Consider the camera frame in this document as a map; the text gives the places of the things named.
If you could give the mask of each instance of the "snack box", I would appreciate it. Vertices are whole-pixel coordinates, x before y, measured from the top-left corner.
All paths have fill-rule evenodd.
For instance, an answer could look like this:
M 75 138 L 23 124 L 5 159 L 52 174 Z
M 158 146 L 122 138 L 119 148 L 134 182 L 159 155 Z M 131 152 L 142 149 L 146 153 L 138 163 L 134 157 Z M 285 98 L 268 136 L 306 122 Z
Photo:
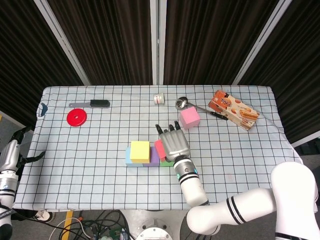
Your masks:
M 208 106 L 245 130 L 249 130 L 260 115 L 241 100 L 222 90 L 215 92 Z

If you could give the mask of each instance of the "blue block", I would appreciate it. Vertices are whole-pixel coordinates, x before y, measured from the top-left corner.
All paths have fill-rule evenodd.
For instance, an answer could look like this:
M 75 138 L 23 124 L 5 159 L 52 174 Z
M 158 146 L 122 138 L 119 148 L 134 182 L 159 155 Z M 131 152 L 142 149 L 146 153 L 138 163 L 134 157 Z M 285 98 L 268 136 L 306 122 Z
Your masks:
M 133 163 L 130 159 L 130 147 L 127 147 L 125 150 L 125 165 L 127 167 L 143 167 L 142 163 Z

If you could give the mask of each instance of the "robot finger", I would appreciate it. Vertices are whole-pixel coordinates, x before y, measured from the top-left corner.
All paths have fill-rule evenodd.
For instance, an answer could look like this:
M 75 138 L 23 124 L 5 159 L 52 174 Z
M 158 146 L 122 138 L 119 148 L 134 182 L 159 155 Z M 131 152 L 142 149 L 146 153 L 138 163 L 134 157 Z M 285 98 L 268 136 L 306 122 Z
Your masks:
M 155 128 L 156 128 L 156 130 L 158 131 L 158 134 L 159 134 L 159 135 L 161 135 L 161 134 L 164 133 L 164 132 L 162 131 L 161 127 L 159 126 L 159 124 L 156 124 L 156 125 L 155 125 Z
M 174 121 L 174 125 L 175 125 L 175 129 L 177 129 L 177 130 L 181 129 L 178 121 Z
M 170 130 L 170 132 L 175 130 L 175 128 L 174 128 L 174 126 L 172 126 L 172 124 L 169 124 L 169 130 Z

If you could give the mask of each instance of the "red block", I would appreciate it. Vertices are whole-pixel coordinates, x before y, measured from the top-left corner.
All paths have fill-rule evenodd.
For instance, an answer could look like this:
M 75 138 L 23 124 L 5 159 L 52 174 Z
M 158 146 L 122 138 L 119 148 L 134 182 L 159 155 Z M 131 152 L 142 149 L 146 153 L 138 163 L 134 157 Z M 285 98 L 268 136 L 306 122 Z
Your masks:
M 161 139 L 157 140 L 154 142 L 154 146 L 156 148 L 156 151 L 158 152 L 159 158 L 163 159 L 166 157 L 166 152 L 165 152 L 165 148 L 164 145 L 162 144 Z

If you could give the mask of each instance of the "green block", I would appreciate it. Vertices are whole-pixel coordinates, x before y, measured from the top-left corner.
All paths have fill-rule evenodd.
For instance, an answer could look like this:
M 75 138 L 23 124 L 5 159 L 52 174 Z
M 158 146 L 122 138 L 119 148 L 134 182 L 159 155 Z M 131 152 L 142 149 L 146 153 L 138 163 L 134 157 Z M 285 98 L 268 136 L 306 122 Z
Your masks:
M 167 161 L 160 161 L 160 167 L 173 167 L 174 161 L 167 162 Z

